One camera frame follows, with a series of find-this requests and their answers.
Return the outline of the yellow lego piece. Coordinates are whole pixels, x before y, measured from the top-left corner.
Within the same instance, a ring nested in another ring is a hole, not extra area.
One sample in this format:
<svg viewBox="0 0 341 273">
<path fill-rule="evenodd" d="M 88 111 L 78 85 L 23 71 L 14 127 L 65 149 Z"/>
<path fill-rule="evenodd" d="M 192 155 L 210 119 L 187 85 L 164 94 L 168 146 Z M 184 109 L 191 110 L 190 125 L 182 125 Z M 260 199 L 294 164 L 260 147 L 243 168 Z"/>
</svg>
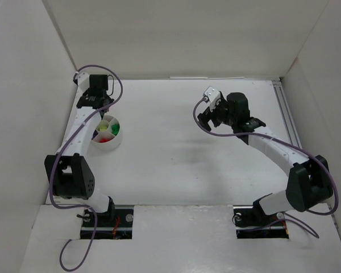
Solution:
<svg viewBox="0 0 341 273">
<path fill-rule="evenodd" d="M 97 126 L 98 132 L 104 132 L 109 128 L 108 121 L 100 121 L 99 125 Z"/>
</svg>

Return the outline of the green square lego brick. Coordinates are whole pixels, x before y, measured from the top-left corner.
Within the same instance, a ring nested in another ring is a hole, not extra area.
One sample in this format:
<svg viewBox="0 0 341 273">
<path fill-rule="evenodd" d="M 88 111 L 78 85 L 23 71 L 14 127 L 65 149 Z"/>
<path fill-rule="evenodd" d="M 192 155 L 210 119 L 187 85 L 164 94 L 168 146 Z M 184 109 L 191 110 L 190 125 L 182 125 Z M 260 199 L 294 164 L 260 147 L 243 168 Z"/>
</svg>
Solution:
<svg viewBox="0 0 341 273">
<path fill-rule="evenodd" d="M 115 123 L 113 125 L 111 125 L 111 133 L 115 136 L 117 136 L 119 134 L 120 131 L 120 124 Z"/>
</svg>

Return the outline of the red lego brick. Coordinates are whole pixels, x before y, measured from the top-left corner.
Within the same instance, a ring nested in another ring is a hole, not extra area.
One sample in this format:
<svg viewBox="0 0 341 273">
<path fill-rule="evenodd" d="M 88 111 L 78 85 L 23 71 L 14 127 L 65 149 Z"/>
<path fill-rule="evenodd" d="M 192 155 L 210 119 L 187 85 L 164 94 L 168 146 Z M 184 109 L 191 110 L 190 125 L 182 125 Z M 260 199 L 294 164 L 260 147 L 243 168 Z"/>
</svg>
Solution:
<svg viewBox="0 0 341 273">
<path fill-rule="evenodd" d="M 110 139 L 108 139 L 108 138 L 102 138 L 102 139 L 99 140 L 100 143 L 105 143 L 105 142 L 108 142 L 108 141 L 110 141 Z"/>
</svg>

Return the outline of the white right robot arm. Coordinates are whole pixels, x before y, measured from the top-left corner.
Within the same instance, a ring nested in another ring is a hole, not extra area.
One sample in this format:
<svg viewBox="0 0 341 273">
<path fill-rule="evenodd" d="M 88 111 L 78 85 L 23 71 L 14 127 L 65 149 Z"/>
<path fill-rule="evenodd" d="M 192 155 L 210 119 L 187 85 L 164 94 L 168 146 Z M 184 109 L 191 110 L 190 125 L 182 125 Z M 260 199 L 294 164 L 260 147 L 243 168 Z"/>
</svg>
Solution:
<svg viewBox="0 0 341 273">
<path fill-rule="evenodd" d="M 216 136 L 212 127 L 231 127 L 230 137 L 237 137 L 246 145 L 258 150 L 276 164 L 288 177 L 286 189 L 270 193 L 253 202 L 249 208 L 235 209 L 234 221 L 240 228 L 262 228 L 271 224 L 271 218 L 290 210 L 311 212 L 312 207 L 334 198 L 333 214 L 339 205 L 339 196 L 327 160 L 289 144 L 267 127 L 262 120 L 250 114 L 247 97 L 243 93 L 224 96 L 209 87 L 200 103 L 207 103 L 201 113 L 193 113 L 198 127 Z"/>
</svg>

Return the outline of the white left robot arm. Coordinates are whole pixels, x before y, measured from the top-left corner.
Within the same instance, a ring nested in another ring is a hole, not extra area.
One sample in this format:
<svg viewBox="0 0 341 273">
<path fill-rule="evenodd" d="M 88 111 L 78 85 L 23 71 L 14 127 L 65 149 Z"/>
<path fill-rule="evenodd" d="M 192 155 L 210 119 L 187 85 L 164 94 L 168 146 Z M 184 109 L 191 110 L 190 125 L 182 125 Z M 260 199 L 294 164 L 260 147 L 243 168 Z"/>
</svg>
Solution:
<svg viewBox="0 0 341 273">
<path fill-rule="evenodd" d="M 108 89 L 108 75 L 83 73 L 78 76 L 77 90 L 82 94 L 69 135 L 54 155 L 46 156 L 44 165 L 51 201 L 55 196 L 80 199 L 87 210 L 112 221 L 115 218 L 114 202 L 95 186 L 94 174 L 85 159 L 96 127 L 108 111 L 108 105 L 114 102 Z"/>
</svg>

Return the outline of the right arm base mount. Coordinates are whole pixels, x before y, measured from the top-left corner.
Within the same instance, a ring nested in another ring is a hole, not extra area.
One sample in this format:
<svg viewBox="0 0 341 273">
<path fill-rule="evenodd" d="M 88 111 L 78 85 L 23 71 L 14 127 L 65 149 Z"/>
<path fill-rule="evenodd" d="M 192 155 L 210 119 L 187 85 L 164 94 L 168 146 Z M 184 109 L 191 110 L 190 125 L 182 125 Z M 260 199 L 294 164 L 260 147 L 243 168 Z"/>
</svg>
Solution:
<svg viewBox="0 0 341 273">
<path fill-rule="evenodd" d="M 238 239 L 289 238 L 284 212 L 291 208 L 285 191 L 265 195 L 251 205 L 234 205 Z"/>
</svg>

